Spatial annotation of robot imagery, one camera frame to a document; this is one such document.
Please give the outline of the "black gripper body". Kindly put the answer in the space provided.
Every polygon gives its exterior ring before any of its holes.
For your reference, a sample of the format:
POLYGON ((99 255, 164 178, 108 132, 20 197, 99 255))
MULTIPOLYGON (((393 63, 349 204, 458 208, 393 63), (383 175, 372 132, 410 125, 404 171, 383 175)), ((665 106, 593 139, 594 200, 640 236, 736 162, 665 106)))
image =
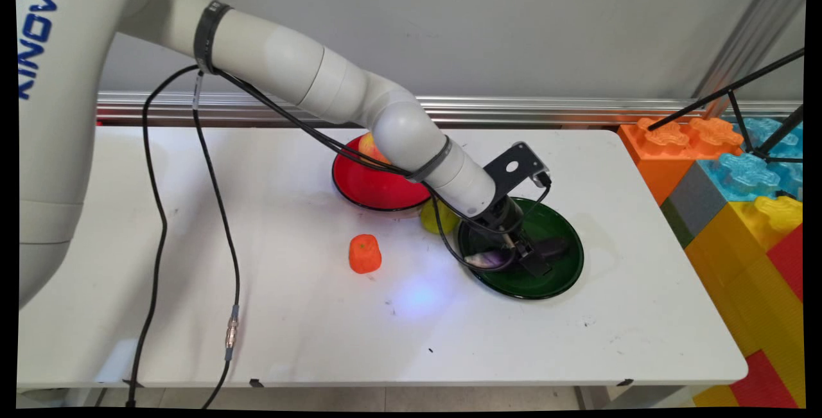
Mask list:
POLYGON ((496 249, 511 251, 512 234, 521 233, 523 211, 509 196, 490 205, 469 224, 469 250, 487 252, 496 249))

